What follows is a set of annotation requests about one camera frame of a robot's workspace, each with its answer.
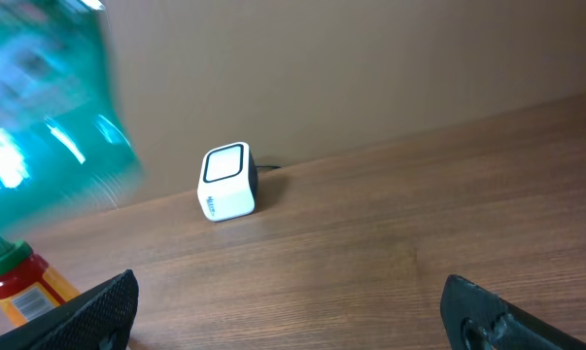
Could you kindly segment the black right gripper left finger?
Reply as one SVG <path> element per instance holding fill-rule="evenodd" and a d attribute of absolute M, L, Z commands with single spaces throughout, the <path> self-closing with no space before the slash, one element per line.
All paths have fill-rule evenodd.
<path fill-rule="evenodd" d="M 0 350 L 126 350 L 138 308 L 133 271 L 0 335 Z"/>

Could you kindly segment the green 3M glove package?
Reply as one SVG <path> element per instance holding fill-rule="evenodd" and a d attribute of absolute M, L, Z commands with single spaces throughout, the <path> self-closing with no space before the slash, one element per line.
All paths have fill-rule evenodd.
<path fill-rule="evenodd" d="M 100 1 L 0 1 L 0 233 L 114 203 L 142 167 Z"/>

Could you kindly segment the red yellow sauce bottle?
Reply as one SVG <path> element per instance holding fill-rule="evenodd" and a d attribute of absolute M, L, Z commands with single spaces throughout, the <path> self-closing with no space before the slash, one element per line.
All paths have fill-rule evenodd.
<path fill-rule="evenodd" d="M 0 308 L 16 327 L 80 292 L 24 240 L 0 236 Z"/>

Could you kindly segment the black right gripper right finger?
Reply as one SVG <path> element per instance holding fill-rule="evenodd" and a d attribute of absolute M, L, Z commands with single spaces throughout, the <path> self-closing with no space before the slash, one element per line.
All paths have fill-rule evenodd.
<path fill-rule="evenodd" d="M 440 315 L 453 350 L 586 350 L 586 343 L 464 277 L 447 277 Z"/>

